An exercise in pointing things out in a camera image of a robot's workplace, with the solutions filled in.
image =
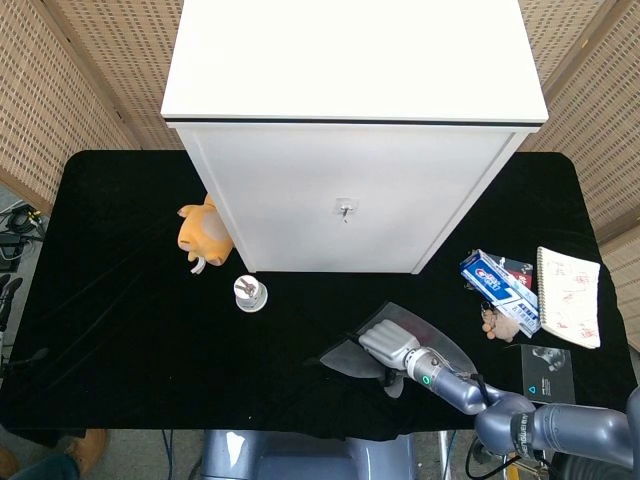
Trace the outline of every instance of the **spiral notebook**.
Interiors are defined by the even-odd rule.
[[[542,328],[586,348],[600,346],[600,264],[538,247],[538,305]]]

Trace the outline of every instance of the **small plush toy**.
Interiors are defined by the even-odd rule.
[[[520,331],[518,322],[507,317],[502,312],[494,310],[488,303],[482,304],[482,331],[487,334],[489,340],[499,338],[507,343],[513,341],[513,337]]]
[[[198,259],[191,273],[202,272],[205,262],[216,267],[222,265],[233,248],[233,241],[211,196],[205,197],[203,205],[182,207],[178,215],[184,218],[178,234],[178,247],[189,252],[187,258],[190,262]]]

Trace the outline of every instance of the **brown shoe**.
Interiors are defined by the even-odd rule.
[[[90,428],[84,438],[74,438],[64,453],[76,462],[80,476],[84,477],[98,463],[106,447],[107,431]]]
[[[0,478],[9,478],[20,470],[18,459],[11,450],[0,447]]]

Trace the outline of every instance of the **black tablecloth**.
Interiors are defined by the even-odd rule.
[[[232,283],[245,273],[237,253],[195,276],[176,246],[177,210],[204,194],[182,151],[93,151],[69,160],[12,360],[42,347],[50,353],[5,380],[5,427],[373,439],[469,428],[472,419],[417,384],[393,400],[374,380],[307,360],[388,300],[458,342],[492,383],[506,344],[485,338],[480,298],[463,288],[458,264],[469,250],[535,263],[544,245],[601,262],[571,162],[516,154],[420,275],[259,273],[269,301],[249,315],[233,300]],[[598,302],[601,348],[545,332],[533,341],[571,350],[579,403],[623,410],[636,382],[606,268]]]

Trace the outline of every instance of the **orange plush toy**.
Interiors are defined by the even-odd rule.
[[[216,267],[222,265],[233,248],[233,241],[211,196],[205,197],[203,205],[182,207],[178,215],[184,218],[178,234],[178,247],[189,252],[187,258],[190,262],[198,260],[191,273],[202,272],[205,262]]]

